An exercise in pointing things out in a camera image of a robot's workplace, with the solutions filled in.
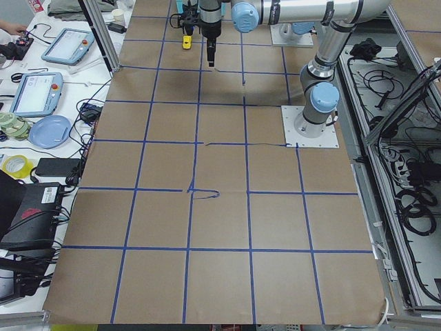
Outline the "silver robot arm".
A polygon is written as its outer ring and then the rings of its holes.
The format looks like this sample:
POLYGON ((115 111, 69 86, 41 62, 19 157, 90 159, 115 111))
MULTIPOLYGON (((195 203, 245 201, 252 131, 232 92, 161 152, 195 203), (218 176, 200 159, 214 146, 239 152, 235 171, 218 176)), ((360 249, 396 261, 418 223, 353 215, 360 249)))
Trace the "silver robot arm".
POLYGON ((312 29, 325 29, 315 57, 300 73, 307 105, 311 104, 312 88, 332 80, 337 60, 356 26, 382 14, 390 3, 370 0, 228 1, 237 31, 249 33, 259 25, 269 25, 271 36, 280 38, 280 46, 299 47, 312 29))
POLYGON ((178 27, 184 35, 192 36, 195 27, 199 27, 199 5, 198 0, 182 1, 182 13, 178 15, 178 27))

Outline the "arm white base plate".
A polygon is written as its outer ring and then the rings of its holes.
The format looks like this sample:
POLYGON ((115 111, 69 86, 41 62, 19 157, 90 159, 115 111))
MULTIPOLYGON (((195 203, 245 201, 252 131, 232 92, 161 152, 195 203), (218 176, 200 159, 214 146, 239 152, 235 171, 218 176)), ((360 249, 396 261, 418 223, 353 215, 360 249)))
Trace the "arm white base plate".
POLYGON ((314 22, 279 23, 271 26, 271 40, 274 46, 312 48, 311 31, 314 22))
POLYGON ((292 148, 339 148, 332 116, 326 122, 312 124, 303 116, 303 106, 282 106, 285 145, 292 148))

